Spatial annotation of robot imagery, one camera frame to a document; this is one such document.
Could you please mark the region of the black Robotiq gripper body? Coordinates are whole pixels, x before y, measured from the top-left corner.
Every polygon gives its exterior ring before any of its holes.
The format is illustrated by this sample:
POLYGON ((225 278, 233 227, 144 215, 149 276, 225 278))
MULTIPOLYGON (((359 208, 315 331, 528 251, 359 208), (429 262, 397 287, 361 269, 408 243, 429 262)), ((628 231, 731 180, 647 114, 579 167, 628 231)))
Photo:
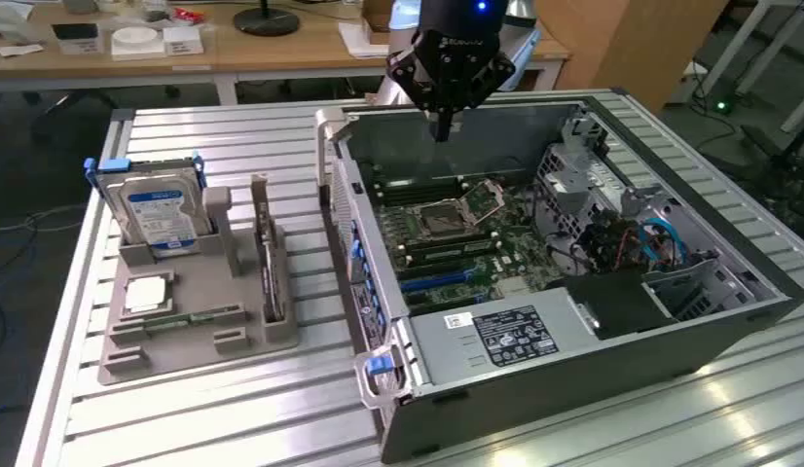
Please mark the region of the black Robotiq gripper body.
POLYGON ((444 65, 466 55, 500 52, 504 1, 424 1, 413 45, 424 76, 433 82, 443 107, 444 65))

